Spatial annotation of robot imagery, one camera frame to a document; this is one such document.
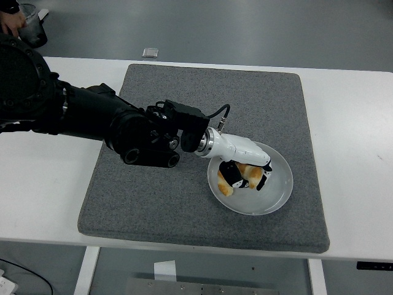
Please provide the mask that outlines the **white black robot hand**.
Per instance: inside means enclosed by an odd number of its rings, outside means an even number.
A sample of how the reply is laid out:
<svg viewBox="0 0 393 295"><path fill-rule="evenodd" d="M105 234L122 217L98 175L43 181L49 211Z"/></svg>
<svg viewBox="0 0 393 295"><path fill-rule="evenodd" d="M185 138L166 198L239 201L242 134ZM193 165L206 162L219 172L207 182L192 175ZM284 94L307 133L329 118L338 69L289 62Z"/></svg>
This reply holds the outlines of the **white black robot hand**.
<svg viewBox="0 0 393 295"><path fill-rule="evenodd" d="M269 179L271 157L249 138L219 134L211 130L206 158L222 161L217 172L217 187L228 197L236 188L261 190Z"/></svg>

